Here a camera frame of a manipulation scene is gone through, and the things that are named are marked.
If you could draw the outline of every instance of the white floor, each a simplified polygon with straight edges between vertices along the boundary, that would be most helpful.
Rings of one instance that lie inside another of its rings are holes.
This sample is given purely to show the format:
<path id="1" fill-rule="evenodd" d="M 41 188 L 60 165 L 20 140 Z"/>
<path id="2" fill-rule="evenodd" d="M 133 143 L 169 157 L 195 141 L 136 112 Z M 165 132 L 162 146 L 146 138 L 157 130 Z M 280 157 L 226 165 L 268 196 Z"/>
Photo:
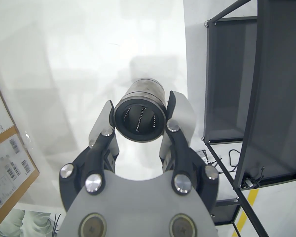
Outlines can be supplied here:
<path id="1" fill-rule="evenodd" d="M 26 144 L 41 173 L 16 208 L 64 213 L 59 169 L 87 146 L 105 101 L 116 105 L 136 78 L 157 79 L 167 95 L 170 90 L 187 95 L 188 85 L 199 90 L 188 95 L 199 121 L 192 147 L 205 149 L 199 137 L 204 21 L 234 1 L 0 0 L 0 88 L 23 138 L 30 136 Z M 232 16 L 253 16 L 256 8 L 252 1 Z M 194 39 L 188 48 L 185 37 Z M 119 136 L 118 141 L 116 174 L 144 180 L 162 173 L 160 140 L 137 144 Z M 228 164 L 228 150 L 241 145 L 218 148 Z M 220 182 L 219 199 L 235 197 L 226 178 Z M 269 236 L 296 236 L 296 182 L 260 189 L 254 210 Z M 232 226 L 218 231 L 221 237 L 233 234 Z M 248 220 L 241 233 L 257 236 Z"/>

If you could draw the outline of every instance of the cylindrical metal bearing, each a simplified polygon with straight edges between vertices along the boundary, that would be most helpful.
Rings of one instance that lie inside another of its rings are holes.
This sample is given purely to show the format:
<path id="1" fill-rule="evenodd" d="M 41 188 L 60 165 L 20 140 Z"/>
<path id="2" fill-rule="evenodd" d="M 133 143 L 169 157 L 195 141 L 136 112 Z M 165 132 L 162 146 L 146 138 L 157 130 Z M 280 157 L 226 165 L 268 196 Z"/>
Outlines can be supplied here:
<path id="1" fill-rule="evenodd" d="M 134 82 L 114 110 L 115 126 L 136 142 L 149 142 L 161 136 L 166 125 L 165 91 L 150 78 Z"/>

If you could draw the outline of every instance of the round metal cap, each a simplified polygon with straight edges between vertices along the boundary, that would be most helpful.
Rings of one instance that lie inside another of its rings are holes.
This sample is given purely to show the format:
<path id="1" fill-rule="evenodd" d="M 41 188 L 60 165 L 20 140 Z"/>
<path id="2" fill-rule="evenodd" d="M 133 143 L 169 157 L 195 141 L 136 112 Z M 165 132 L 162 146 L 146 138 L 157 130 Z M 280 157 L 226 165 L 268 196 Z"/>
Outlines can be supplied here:
<path id="1" fill-rule="evenodd" d="M 101 132 L 102 136 L 109 137 L 113 133 L 113 127 L 108 126 L 104 128 Z"/>
<path id="2" fill-rule="evenodd" d="M 80 237 L 104 237 L 106 234 L 106 222 L 104 217 L 98 213 L 87 215 L 79 227 Z"/>
<path id="3" fill-rule="evenodd" d="M 191 180 L 186 175 L 182 174 L 177 174 L 174 177 L 174 186 L 178 192 L 184 194 L 189 193 L 192 189 Z"/>
<path id="4" fill-rule="evenodd" d="M 193 220 L 185 214 L 177 214 L 171 219 L 171 237 L 196 237 L 196 226 Z"/>
<path id="5" fill-rule="evenodd" d="M 89 175 L 86 182 L 86 190 L 88 193 L 94 193 L 100 189 L 102 185 L 102 177 L 99 174 Z"/>
<path id="6" fill-rule="evenodd" d="M 218 171 L 213 166 L 205 166 L 205 174 L 210 180 L 216 180 L 218 178 Z"/>
<path id="7" fill-rule="evenodd" d="M 74 166 L 72 164 L 66 164 L 60 169 L 60 176 L 61 178 L 68 178 L 71 176 L 74 170 Z"/>
<path id="8" fill-rule="evenodd" d="M 171 132 L 176 132 L 180 130 L 179 124 L 178 122 L 176 122 L 175 120 L 170 119 L 167 122 L 167 128 L 168 130 L 170 130 Z"/>

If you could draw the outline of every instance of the black cable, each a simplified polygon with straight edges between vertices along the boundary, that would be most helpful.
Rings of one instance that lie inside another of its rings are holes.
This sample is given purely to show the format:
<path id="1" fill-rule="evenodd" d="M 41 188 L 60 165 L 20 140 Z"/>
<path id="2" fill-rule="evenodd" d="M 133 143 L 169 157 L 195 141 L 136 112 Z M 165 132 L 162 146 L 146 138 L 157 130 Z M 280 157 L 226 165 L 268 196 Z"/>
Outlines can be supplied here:
<path id="1" fill-rule="evenodd" d="M 261 167 L 261 175 L 260 175 L 260 177 L 258 179 L 249 177 L 249 178 L 247 178 L 247 179 L 244 180 L 244 184 L 245 184 L 246 188 L 249 188 L 249 189 L 258 189 L 260 187 L 260 182 L 261 182 L 261 180 L 264 177 L 264 175 L 263 175 L 264 168 L 265 167 Z M 247 184 L 247 182 L 246 182 L 247 180 L 249 180 L 253 184 L 253 186 L 249 186 Z"/>
<path id="2" fill-rule="evenodd" d="M 52 234 L 51 234 L 52 237 L 53 237 L 53 234 L 54 234 L 54 231 L 55 231 L 56 216 L 57 216 L 57 214 L 55 214 L 55 220 L 54 220 L 54 225 L 53 225 L 53 231 L 52 231 Z"/>
<path id="3" fill-rule="evenodd" d="M 58 216 L 57 221 L 54 222 L 54 227 L 53 227 L 53 232 L 52 232 L 52 236 L 51 236 L 51 237 L 54 237 L 54 236 L 55 236 L 55 231 L 56 231 L 56 228 L 57 228 L 57 224 L 58 224 L 58 220 L 59 220 L 59 218 L 60 218 L 60 215 Z"/>
<path id="4" fill-rule="evenodd" d="M 232 151 L 236 151 L 236 152 L 240 153 L 240 152 L 239 152 L 238 150 L 236 150 L 236 149 L 231 149 L 231 150 L 228 152 L 228 155 L 229 155 L 229 165 L 230 165 L 231 167 L 234 167 L 234 169 L 231 170 L 231 171 L 229 171 L 229 172 L 234 172 L 234 171 L 236 170 L 236 168 L 238 167 L 238 164 L 236 164 L 236 165 L 234 165 L 234 166 L 231 164 L 231 156 L 230 156 L 230 153 L 231 153 Z"/>
<path id="5" fill-rule="evenodd" d="M 231 166 L 231 167 L 234 167 L 234 169 L 232 169 L 231 171 L 228 171 L 229 173 L 231 173 L 231 172 L 235 172 L 236 171 L 236 168 L 238 167 L 238 164 L 236 164 L 236 165 L 232 165 L 231 164 L 231 156 L 230 156 L 230 153 L 232 152 L 232 151 L 236 151 L 236 152 L 238 152 L 238 153 L 240 153 L 238 150 L 236 150 L 236 149 L 231 149 L 231 150 L 229 150 L 229 152 L 228 152 L 228 155 L 229 155 L 229 165 Z M 211 162 L 211 163 L 208 163 L 209 165 L 213 165 L 214 163 L 217 163 L 217 161 L 214 161 L 214 162 Z"/>

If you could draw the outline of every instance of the black rubber seal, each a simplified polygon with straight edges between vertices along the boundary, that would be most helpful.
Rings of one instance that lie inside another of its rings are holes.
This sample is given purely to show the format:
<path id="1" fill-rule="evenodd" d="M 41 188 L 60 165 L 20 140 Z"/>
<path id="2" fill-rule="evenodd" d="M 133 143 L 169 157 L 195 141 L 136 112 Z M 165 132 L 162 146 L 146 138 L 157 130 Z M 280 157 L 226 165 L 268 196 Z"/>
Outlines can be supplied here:
<path id="1" fill-rule="evenodd" d="M 131 133 L 125 126 L 123 122 L 123 113 L 132 106 L 144 106 L 151 109 L 159 119 L 159 126 L 151 133 L 146 135 L 137 135 Z M 145 100 L 145 99 L 129 99 L 123 102 L 120 106 L 117 107 L 115 111 L 115 126 L 120 131 L 120 133 L 125 136 L 126 138 L 138 142 L 145 142 L 145 141 L 152 141 L 158 138 L 163 134 L 166 125 L 166 118 L 165 118 L 166 109 L 164 108 L 161 110 L 152 102 Z"/>

